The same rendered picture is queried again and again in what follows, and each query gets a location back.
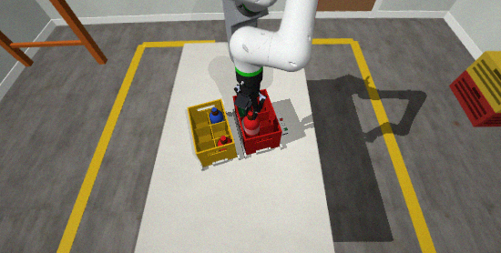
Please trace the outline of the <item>yellow divided crate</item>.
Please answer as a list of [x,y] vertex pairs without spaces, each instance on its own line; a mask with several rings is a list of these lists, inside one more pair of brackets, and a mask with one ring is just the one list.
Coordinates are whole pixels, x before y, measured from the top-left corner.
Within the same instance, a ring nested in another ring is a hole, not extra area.
[[[195,152],[203,167],[210,166],[213,162],[225,158],[229,160],[237,157],[234,139],[231,130],[229,130],[230,125],[224,106],[214,105],[223,114],[224,121],[213,125],[210,122],[210,112],[213,107],[198,111],[199,108],[206,106],[210,105],[200,106],[189,112],[189,122]],[[222,136],[228,137],[232,143],[218,147],[218,142]],[[223,148],[226,149],[220,151]]]

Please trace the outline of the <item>white paper pick list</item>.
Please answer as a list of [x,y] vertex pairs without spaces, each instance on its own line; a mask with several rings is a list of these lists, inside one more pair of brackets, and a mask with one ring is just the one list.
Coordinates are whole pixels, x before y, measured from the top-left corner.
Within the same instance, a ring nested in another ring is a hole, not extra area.
[[289,131],[288,131],[288,129],[287,129],[287,127],[286,127],[286,125],[285,125],[282,117],[281,117],[281,113],[277,112],[275,114],[276,114],[276,117],[278,118],[279,124],[281,126],[281,130],[282,130],[281,136],[284,137],[284,136],[289,135],[290,133],[289,133]]

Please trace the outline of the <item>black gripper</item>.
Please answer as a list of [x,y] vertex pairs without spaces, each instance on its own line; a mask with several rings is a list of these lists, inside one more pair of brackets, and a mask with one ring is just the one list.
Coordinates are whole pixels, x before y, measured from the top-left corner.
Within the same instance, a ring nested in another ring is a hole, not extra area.
[[[253,102],[252,104],[252,108],[253,108],[253,120],[256,119],[257,115],[258,115],[258,112],[260,113],[260,111],[262,110],[262,107],[263,107],[263,103],[266,99],[267,96],[263,96],[261,94],[261,91],[260,91],[260,87],[261,87],[261,83],[259,83],[257,86],[253,86],[253,87],[246,87],[246,86],[242,86],[242,85],[236,85],[234,90],[238,96],[239,93],[244,93],[246,95],[250,95],[250,101]],[[258,105],[258,100],[257,100],[257,97],[260,98],[260,102],[259,102],[259,105]],[[248,112],[249,112],[249,108],[247,107],[247,109],[245,110],[244,109],[244,114],[245,116],[247,116]]]

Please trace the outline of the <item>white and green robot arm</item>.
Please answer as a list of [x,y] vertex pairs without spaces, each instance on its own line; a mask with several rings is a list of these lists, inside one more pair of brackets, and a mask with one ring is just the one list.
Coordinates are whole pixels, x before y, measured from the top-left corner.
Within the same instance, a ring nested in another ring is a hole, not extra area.
[[[255,16],[277,2],[231,1],[245,16]],[[244,26],[232,35],[230,52],[240,85],[257,86],[262,81],[264,66],[296,72],[308,64],[318,3],[319,0],[286,0],[278,32]]]

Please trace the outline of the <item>red crate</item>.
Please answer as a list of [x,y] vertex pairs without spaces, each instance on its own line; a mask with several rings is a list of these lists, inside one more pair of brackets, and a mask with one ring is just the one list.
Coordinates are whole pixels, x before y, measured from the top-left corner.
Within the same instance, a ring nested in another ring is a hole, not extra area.
[[243,131],[241,121],[245,116],[240,117],[238,106],[234,105],[241,138],[243,145],[245,145],[244,148],[246,155],[256,153],[257,150],[267,147],[272,149],[280,146],[282,133],[281,126],[276,117],[271,101],[269,100],[270,98],[267,96],[263,103],[262,110],[260,113],[258,112],[258,117],[260,119],[260,132],[254,137],[248,136],[245,131]]

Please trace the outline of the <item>green bottle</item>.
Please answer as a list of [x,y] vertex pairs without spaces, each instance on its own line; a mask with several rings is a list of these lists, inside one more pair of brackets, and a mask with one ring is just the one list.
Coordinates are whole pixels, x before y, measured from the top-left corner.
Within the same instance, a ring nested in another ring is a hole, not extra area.
[[244,109],[243,109],[243,108],[238,107],[238,111],[239,111],[239,115],[240,115],[240,117],[245,116],[245,114],[244,114]]

